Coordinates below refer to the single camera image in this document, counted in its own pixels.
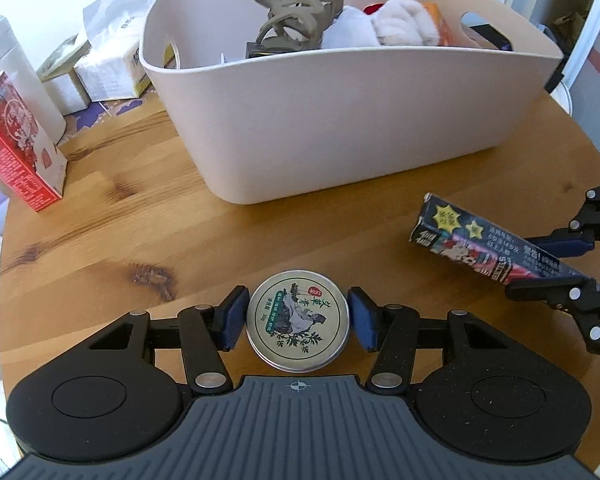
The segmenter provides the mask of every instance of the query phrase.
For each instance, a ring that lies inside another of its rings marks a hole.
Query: white bottle
[[[46,93],[4,16],[0,16],[0,72],[2,71],[6,72],[49,138],[54,144],[58,142],[64,134],[66,121]]]

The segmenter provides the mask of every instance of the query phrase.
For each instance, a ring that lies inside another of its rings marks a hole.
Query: white tissue pack
[[[82,12],[91,50],[75,72],[93,101],[138,97],[149,85],[139,61],[147,0],[97,0]]]

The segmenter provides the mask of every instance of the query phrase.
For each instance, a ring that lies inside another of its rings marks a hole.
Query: yellow star graphic
[[[459,213],[456,213],[450,205],[444,207],[436,204],[438,212],[434,215],[433,219],[438,224],[438,229],[448,231],[451,234],[457,227],[462,227],[458,218]]]
[[[464,227],[469,231],[469,238],[480,238],[482,240],[482,230],[484,227],[479,226],[475,220],[471,220],[471,223]]]

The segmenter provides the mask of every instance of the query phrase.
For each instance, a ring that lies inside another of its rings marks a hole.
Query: red fabric
[[[376,12],[376,10],[378,10],[380,7],[382,7],[384,4],[373,4],[373,5],[369,5],[367,7],[365,7],[364,13],[365,14],[373,14],[374,12]]]

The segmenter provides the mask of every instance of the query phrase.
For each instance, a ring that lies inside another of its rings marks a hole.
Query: small box
[[[275,54],[291,54],[293,52],[297,51],[285,47],[265,48],[261,44],[256,43],[255,41],[247,41],[247,50],[244,55],[244,59],[253,59],[254,57],[262,56],[273,56]]]
[[[582,276],[524,238],[431,193],[424,197],[410,241],[505,284],[520,278]]]
[[[63,41],[38,69],[46,93],[62,115],[84,110],[91,99],[75,73],[75,63],[90,49],[86,36],[76,35]]]
[[[427,9],[429,16],[431,16],[433,23],[436,25],[436,29],[440,35],[438,46],[454,46],[454,35],[451,32],[448,23],[442,16],[440,8],[436,4],[432,4],[430,2],[425,2],[422,4],[422,6]]]
[[[66,159],[0,73],[0,179],[40,211],[62,198]]]

